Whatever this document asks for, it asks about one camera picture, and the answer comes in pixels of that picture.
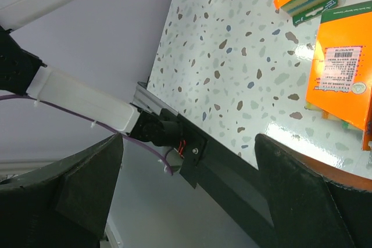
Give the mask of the orange sponge pack barcode sticker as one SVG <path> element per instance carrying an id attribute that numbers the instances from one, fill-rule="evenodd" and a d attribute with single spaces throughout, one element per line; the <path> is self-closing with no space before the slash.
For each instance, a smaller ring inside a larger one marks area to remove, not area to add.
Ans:
<path id="1" fill-rule="evenodd" d="M 371 2 L 325 11 L 320 20 L 306 101 L 362 131 L 371 149 Z"/>

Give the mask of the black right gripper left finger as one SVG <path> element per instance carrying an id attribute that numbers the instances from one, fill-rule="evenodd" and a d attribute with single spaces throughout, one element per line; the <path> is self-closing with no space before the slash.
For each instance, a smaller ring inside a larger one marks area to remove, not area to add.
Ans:
<path id="1" fill-rule="evenodd" d="M 99 247 L 123 157 L 110 136 L 1 182 L 1 247 Z"/>

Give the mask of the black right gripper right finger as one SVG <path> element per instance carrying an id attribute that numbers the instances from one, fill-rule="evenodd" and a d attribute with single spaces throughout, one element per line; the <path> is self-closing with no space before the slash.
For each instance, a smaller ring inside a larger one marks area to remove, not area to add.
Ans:
<path id="1" fill-rule="evenodd" d="M 280 247 L 371 247 L 371 179 L 265 134 L 255 155 Z"/>

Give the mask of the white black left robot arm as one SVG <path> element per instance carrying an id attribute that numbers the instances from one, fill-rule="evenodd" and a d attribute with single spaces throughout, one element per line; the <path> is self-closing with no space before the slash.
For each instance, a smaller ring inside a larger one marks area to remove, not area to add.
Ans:
<path id="1" fill-rule="evenodd" d="M 125 101 L 152 70 L 171 0 L 75 0 L 15 31 L 47 65 Z M 30 100 L 1 102 L 1 148 L 86 146 L 107 130 Z"/>

